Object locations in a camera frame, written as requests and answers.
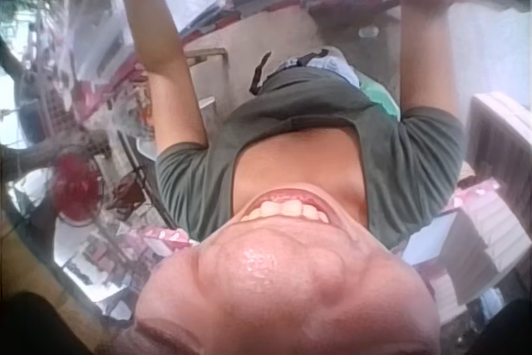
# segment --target lip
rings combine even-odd
[[[340,219],[338,212],[319,195],[315,195],[314,193],[303,189],[276,189],[264,193],[251,203],[251,205],[245,210],[244,215],[247,215],[258,208],[264,201],[279,202],[288,200],[300,200],[304,204],[313,206],[316,210],[323,212],[329,218],[330,225],[343,229],[342,220]]]

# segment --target green cloth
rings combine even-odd
[[[232,216],[235,162],[247,146],[325,127],[358,133],[368,227],[389,249],[429,224],[451,196],[464,141],[458,119],[418,107],[398,121],[334,72],[296,67],[271,76],[261,94],[224,123],[209,148],[182,143],[159,156],[160,193],[174,227],[206,239]]]

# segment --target man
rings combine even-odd
[[[460,169],[446,0],[402,0],[401,121],[334,72],[291,67],[211,143],[164,0],[125,3],[149,72],[160,191],[201,244],[162,263],[116,346],[438,353],[434,301],[387,249],[431,221]]]

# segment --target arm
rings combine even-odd
[[[165,0],[124,0],[140,61],[148,71],[159,154],[178,143],[207,146],[194,85]]]
[[[457,115],[447,0],[401,0],[401,109]]]

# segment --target green t-shirt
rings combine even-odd
[[[451,196],[464,141],[457,118],[417,107],[397,121],[341,76],[296,67],[270,77],[208,148],[181,143],[159,156],[160,193],[174,227],[185,229],[192,239],[206,239],[232,217],[234,167],[247,146],[326,127],[358,133],[368,227],[389,249],[429,224]]]

